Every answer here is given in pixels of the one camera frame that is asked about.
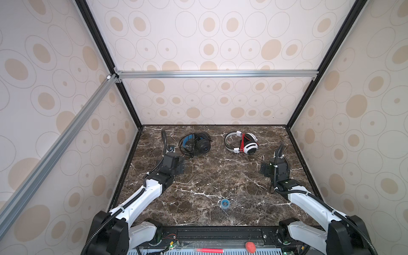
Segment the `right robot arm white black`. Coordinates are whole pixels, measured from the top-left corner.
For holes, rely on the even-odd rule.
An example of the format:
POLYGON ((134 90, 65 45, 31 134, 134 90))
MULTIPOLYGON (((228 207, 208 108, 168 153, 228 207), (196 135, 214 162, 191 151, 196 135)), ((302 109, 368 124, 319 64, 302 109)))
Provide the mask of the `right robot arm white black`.
POLYGON ((364 221, 356 216, 348 216, 326 204, 316 195, 290 178, 290 166, 283 151, 282 143, 275 150, 268 163, 262 163, 261 173, 271 180, 270 191, 297 205, 318 224, 309 226, 297 218, 279 222, 278 239, 281 244, 302 242, 324 255, 376 255, 364 221))

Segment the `black headphones blue headband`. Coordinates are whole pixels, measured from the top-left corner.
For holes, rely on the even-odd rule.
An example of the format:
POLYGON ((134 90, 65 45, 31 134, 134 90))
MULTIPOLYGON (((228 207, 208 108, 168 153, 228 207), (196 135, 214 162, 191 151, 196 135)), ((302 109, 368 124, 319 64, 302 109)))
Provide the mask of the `black headphones blue headband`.
POLYGON ((212 139, 206 132, 191 133, 179 141, 180 152, 189 158, 206 154, 211 149, 212 139))

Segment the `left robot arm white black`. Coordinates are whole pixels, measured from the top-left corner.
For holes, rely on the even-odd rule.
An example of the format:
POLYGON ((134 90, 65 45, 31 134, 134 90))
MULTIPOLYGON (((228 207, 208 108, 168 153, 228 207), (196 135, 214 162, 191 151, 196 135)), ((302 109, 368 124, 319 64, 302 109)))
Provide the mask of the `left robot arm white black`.
POLYGON ((92 220, 82 255, 126 255, 129 249, 152 241, 160 227, 155 222, 132 226, 139 215, 169 188, 175 177, 184 173, 183 159, 167 149, 167 133, 159 163, 143 177, 142 186, 125 202, 108 212, 100 211, 92 220))

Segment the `white headphones black pads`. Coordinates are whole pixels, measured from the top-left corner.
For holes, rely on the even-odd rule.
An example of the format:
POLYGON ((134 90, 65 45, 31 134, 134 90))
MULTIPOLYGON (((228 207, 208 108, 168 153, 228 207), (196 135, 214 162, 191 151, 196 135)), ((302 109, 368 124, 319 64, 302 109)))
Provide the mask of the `white headphones black pads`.
POLYGON ((244 153, 247 155, 253 155, 259 148, 258 139, 252 133, 243 133, 241 131, 230 132, 224 138, 225 148, 235 154, 244 153), (233 136, 241 138, 238 147, 234 147, 230 143, 230 138, 233 136))

